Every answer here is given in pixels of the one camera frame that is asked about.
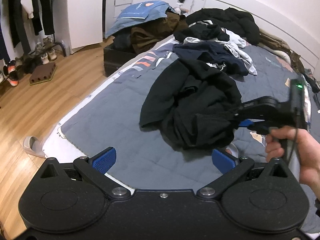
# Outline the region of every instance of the black clothing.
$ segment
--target black clothing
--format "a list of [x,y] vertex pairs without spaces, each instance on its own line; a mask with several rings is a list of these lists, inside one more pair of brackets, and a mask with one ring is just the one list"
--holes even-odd
[[229,75],[238,74],[246,76],[249,74],[244,62],[233,56],[223,45],[215,41],[202,41],[199,43],[175,44],[173,52],[183,59],[198,59],[206,63],[226,65],[223,70]]
[[42,24],[45,35],[54,34],[53,15],[50,0],[40,0],[42,9]]
[[10,34],[11,34],[13,47],[15,48],[19,44],[20,39],[17,32],[16,24],[14,21],[14,0],[8,0],[8,10],[9,10]]
[[193,37],[204,41],[211,40],[213,38],[218,38],[219,41],[230,40],[229,35],[224,33],[217,24],[205,25],[198,23],[187,29],[175,32],[173,35],[177,41],[182,43],[186,37]]
[[32,18],[32,25],[35,31],[35,35],[39,35],[39,32],[42,31],[42,25],[39,15],[39,3],[38,0],[32,0],[33,6],[33,18]]
[[7,47],[4,43],[4,38],[2,35],[1,25],[0,25],[0,59],[3,59],[6,64],[9,64],[10,62],[10,57],[8,55]]
[[158,18],[131,28],[131,44],[137,54],[148,51],[175,31],[188,28],[184,15],[172,12],[166,12],[166,15],[166,18]]
[[236,82],[199,60],[177,59],[156,79],[143,103],[140,126],[155,123],[183,148],[225,147],[234,139],[241,104]]
[[23,52],[28,54],[31,51],[31,48],[24,28],[21,0],[14,0],[14,23],[21,41]]
[[119,30],[113,36],[113,44],[117,50],[135,53],[131,44],[131,27]]
[[318,88],[316,82],[312,78],[308,77],[308,75],[305,73],[302,73],[302,75],[304,76],[306,81],[309,83],[313,93],[316,94],[316,93],[320,92],[320,89]]
[[234,8],[226,10],[206,8],[196,11],[186,18],[188,25],[204,20],[211,20],[220,27],[246,38],[252,45],[259,43],[259,27],[255,24],[253,16],[248,12],[238,11]]

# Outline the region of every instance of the brown block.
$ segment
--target brown block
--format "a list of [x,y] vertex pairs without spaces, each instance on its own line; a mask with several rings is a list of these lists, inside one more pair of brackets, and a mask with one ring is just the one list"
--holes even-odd
[[36,67],[29,79],[30,85],[50,81],[56,71],[56,68],[57,66],[54,62]]

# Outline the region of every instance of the black pants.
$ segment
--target black pants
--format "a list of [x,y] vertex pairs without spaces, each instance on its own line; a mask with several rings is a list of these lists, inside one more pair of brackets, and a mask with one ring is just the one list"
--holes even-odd
[[28,54],[31,51],[26,30],[22,18],[22,5],[20,0],[14,0],[14,22],[21,41],[23,52]]
[[50,0],[40,0],[42,8],[42,24],[45,35],[54,34],[53,15]]
[[39,15],[39,4],[38,0],[32,0],[33,6],[33,18],[32,18],[32,25],[35,31],[35,35],[39,35],[39,32],[42,31],[42,25]]
[[19,42],[19,35],[17,32],[16,24],[14,22],[14,0],[8,0],[8,9],[9,9],[9,26],[13,47],[15,48]]
[[0,25],[0,59],[4,59],[4,62],[8,65],[10,62],[10,57],[8,55],[7,47],[4,43],[4,38],[2,35],[1,25]]

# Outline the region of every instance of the bottle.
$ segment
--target bottle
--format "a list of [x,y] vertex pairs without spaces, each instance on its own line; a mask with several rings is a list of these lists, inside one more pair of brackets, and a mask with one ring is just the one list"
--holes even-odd
[[64,41],[61,41],[61,44],[63,45],[65,51],[66,51],[66,56],[70,56],[70,48],[64,43]]

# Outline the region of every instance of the white wardrobe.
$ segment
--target white wardrobe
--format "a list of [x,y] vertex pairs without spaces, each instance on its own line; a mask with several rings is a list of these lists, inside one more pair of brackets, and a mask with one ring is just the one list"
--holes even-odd
[[56,41],[64,41],[73,53],[102,42],[102,0],[54,0]]

